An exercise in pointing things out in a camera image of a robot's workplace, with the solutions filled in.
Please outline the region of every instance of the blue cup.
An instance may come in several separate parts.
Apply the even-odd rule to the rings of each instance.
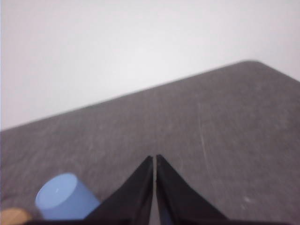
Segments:
[[[35,204],[44,219],[84,219],[100,201],[72,173],[63,173],[45,183],[37,194]]]

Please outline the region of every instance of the gray felt surface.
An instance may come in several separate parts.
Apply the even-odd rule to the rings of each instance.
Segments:
[[[158,153],[229,218],[300,223],[300,83],[255,61],[1,132],[1,207],[38,218],[63,172],[105,199]]]

